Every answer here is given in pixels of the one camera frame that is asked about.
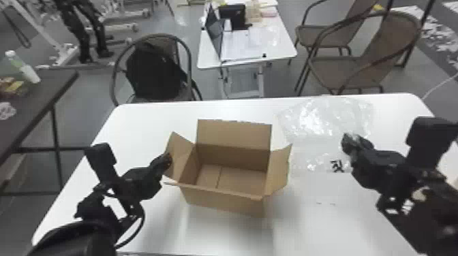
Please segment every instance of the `white table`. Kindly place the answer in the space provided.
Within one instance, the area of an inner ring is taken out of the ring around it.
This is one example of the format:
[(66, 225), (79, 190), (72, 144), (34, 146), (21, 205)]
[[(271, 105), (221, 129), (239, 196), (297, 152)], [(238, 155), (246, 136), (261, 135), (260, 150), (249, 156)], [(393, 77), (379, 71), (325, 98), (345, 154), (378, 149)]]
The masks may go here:
[[(412, 121), (431, 116), (411, 94), (352, 95), (374, 106), (370, 140), (380, 149), (406, 154)], [(272, 149), (285, 146), (276, 114), (306, 98), (144, 103), (116, 108), (94, 140), (108, 142), (121, 175), (147, 165), (164, 150), (170, 132), (194, 140), (198, 118), (273, 124)], [(440, 167), (456, 180), (458, 148), (453, 145)], [(50, 229), (73, 221), (77, 203), (97, 178), (82, 159), (33, 236), (33, 244)], [(416, 255), (376, 210), (378, 194), (358, 185), (350, 174), (306, 172), (269, 200), (265, 219), (188, 205), (176, 187), (163, 189), (142, 205), (146, 223), (122, 251), (188, 255)], [(114, 208), (122, 212), (119, 205)]]
[[(291, 37), (285, 28), (280, 15), (272, 18), (263, 18), (261, 22), (255, 22), (253, 27), (261, 30), (260, 41), (262, 42), (263, 53), (265, 58), (245, 59), (240, 61), (228, 61), (222, 64), (209, 34), (202, 30), (200, 32), (199, 53), (197, 59), (197, 68), (199, 69), (218, 69), (219, 87), (223, 99), (242, 98), (242, 97), (264, 97), (264, 70), (266, 63), (280, 59), (291, 59), (297, 55), (297, 50), (291, 41)], [(241, 93), (231, 93), (230, 85), (230, 68), (235, 69), (248, 66), (256, 66), (258, 69), (258, 87), (259, 91), (245, 91)]]

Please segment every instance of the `concrete floor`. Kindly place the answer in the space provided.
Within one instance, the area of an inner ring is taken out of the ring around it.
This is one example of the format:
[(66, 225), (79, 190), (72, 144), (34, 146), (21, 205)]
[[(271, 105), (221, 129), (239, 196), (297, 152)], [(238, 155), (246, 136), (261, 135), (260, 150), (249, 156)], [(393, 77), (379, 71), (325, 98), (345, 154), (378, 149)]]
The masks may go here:
[[(279, 12), (285, 26), (294, 39), (294, 27), (302, 19), (305, 8), (312, 0), (278, 0)], [(343, 18), (352, 0), (329, 1), (317, 7), (309, 16), (309, 23), (331, 24)], [(139, 33), (116, 34), (117, 39), (124, 37), (138, 38), (150, 33), (170, 33), (183, 39), (192, 51), (193, 79), (202, 91), (204, 99), (221, 99), (217, 88), (216, 71), (200, 71), (196, 68), (200, 27), (198, 18), (202, 15), (202, 6), (175, 7), (173, 18), (167, 8), (160, 4), (152, 17), (148, 20), (137, 20), (140, 24)], [(371, 39), (378, 21), (365, 23), (351, 43), (354, 54), (361, 53), (365, 44)], [(59, 22), (50, 23), (48, 30), (59, 42), (76, 40)], [(47, 62), (53, 49), (40, 37), (32, 39), (32, 48), (17, 49), (18, 54), (32, 65)], [(294, 96), (293, 86), (305, 60), (306, 52), (299, 49), (299, 55), (291, 66), (286, 61), (276, 61), (266, 69), (265, 93), (267, 97)], [(0, 62), (1, 74), (12, 71), (7, 61)], [(63, 96), (57, 104), (59, 133), (63, 145), (89, 145), (104, 124), (113, 105), (108, 95), (108, 81), (110, 72), (106, 70), (82, 71), (74, 86)], [(386, 92), (409, 92), (419, 97), (430, 88), (447, 79), (449, 75), (440, 69), (430, 58), (416, 49), (408, 66), (405, 69), (395, 69), (383, 82)], [(235, 90), (247, 90), (254, 87), (254, 83), (238, 86)], [(311, 77), (303, 92), (303, 96), (326, 93)], [(124, 79), (119, 81), (119, 98), (126, 99), (130, 89)], [(458, 102), (458, 84), (452, 80), (441, 89), (432, 93), (425, 101), (437, 115), (458, 121), (456, 109)], [(44, 146), (51, 144), (50, 121), (45, 118), (24, 142), (25, 145)], [(63, 164), (65, 179), (68, 179), (82, 157), (81, 153), (64, 153)], [(40, 153), (28, 155), (22, 165), (26, 171), (24, 184), (21, 190), (54, 189), (57, 188), (54, 158), (51, 154)], [(54, 201), (54, 196), (1, 198), (0, 200), (0, 255), (22, 255), (30, 247), (30, 239), (35, 228), (40, 223), (46, 211)]]

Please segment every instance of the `water bottle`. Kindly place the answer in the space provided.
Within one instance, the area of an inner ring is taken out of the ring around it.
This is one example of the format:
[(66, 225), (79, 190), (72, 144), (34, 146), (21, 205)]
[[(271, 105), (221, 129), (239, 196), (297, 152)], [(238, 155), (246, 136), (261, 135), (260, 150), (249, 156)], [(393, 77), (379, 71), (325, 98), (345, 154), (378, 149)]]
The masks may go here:
[(24, 77), (34, 83), (37, 84), (41, 81), (40, 77), (37, 75), (35, 70), (30, 65), (27, 65), (13, 50), (8, 50), (5, 52), (5, 56), (10, 60), (11, 65), (19, 69)]

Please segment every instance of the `plastic bag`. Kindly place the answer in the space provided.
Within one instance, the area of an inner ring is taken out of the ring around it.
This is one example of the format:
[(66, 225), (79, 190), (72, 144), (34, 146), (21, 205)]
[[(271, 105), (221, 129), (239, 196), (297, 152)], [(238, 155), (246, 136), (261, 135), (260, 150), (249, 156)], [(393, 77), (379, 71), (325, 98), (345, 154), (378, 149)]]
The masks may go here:
[(9, 102), (0, 102), (0, 121), (6, 120), (16, 114), (16, 109)]
[(373, 106), (363, 100), (321, 96), (306, 99), (278, 114), (286, 139), (293, 143), (290, 175), (302, 172), (351, 172), (341, 150), (344, 133), (370, 134)]

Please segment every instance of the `open cardboard box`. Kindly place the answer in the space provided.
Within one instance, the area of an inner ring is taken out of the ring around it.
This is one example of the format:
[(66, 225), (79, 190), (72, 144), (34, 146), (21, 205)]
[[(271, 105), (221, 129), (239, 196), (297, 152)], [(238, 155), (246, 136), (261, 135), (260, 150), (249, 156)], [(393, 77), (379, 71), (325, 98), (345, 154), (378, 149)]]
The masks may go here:
[(286, 186), (291, 145), (271, 151), (271, 125), (199, 120), (196, 143), (173, 132), (165, 173), (189, 204), (264, 216), (264, 198)]

